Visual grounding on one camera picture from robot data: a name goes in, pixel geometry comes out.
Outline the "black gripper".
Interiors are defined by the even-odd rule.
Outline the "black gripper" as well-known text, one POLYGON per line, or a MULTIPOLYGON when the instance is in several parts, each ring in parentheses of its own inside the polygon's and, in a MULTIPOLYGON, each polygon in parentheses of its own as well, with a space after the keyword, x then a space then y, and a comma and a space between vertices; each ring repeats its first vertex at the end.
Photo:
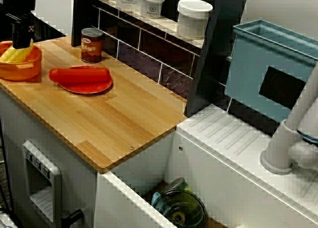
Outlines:
POLYGON ((17 20, 12 25, 12 46, 25 49, 33 38, 33 24, 26 20, 35 10, 36 0, 3 0, 3 11, 9 18, 17 20))

